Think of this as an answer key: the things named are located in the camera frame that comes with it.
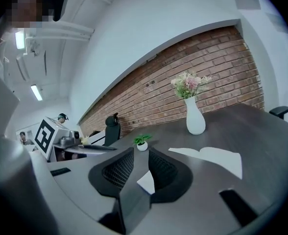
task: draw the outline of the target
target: white wall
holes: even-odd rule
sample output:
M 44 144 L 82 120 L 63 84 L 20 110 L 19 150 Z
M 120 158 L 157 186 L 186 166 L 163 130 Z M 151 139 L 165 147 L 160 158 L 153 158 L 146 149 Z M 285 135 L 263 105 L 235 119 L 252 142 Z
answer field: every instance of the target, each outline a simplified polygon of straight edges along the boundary
M 57 119 L 60 113 L 66 114 L 69 118 L 69 120 L 66 120 L 64 123 L 64 126 L 70 130 L 79 131 L 80 136 L 82 137 L 80 127 L 76 125 L 75 121 L 73 120 L 71 108 L 67 99 L 43 102 L 42 108 L 30 111 L 28 113 L 25 113 L 25 111 L 23 111 L 22 114 L 15 112 L 12 120 L 14 122 L 16 135 L 18 135 L 21 131 L 27 133 L 29 130 L 31 130 L 33 136 L 35 137 L 44 117 Z
M 236 23 L 259 70 L 265 109 L 288 106 L 288 40 L 281 41 L 282 33 L 266 15 L 278 15 L 273 5 L 260 3 L 261 10 L 238 10 L 235 0 L 114 1 L 80 55 L 70 92 L 74 121 L 154 54 L 191 35 Z
M 116 0 L 96 27 L 70 92 L 74 120 L 131 70 L 191 35 L 238 17 L 210 0 Z

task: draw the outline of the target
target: man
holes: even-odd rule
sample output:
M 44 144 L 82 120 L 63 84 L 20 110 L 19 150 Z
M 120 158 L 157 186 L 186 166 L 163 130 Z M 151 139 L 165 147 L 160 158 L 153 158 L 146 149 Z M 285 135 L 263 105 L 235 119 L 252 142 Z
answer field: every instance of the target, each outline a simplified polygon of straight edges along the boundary
M 68 116 L 64 113 L 60 113 L 58 116 L 58 122 L 64 123 L 66 120 L 69 120 Z
M 24 131 L 20 132 L 20 141 L 23 145 L 34 144 L 32 140 L 26 139 Z

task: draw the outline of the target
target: white pot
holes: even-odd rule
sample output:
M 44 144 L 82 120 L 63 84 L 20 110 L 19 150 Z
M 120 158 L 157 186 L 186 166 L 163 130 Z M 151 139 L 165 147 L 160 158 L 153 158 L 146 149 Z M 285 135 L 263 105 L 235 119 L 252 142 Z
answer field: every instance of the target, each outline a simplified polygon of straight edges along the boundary
M 184 99 L 184 102 L 187 105 L 187 128 L 189 132 L 193 135 L 202 134 L 205 131 L 206 123 L 195 103 L 195 97 Z
M 146 149 L 147 149 L 147 147 L 148 147 L 148 144 L 147 144 L 147 142 L 145 141 L 144 144 L 142 144 L 142 145 L 137 145 L 137 147 L 138 147 L 138 150 L 139 150 L 139 151 L 146 151 Z

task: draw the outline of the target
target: white paper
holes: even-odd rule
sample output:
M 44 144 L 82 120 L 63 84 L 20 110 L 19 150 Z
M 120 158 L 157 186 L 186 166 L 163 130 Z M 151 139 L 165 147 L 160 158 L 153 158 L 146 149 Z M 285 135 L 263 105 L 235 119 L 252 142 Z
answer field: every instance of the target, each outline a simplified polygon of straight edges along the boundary
M 155 193 L 154 179 L 150 171 L 148 171 L 143 177 L 141 177 L 137 183 L 150 195 Z
M 170 148 L 169 151 L 215 163 L 242 179 L 242 161 L 239 153 L 213 147 L 204 147 L 199 152 L 190 148 Z

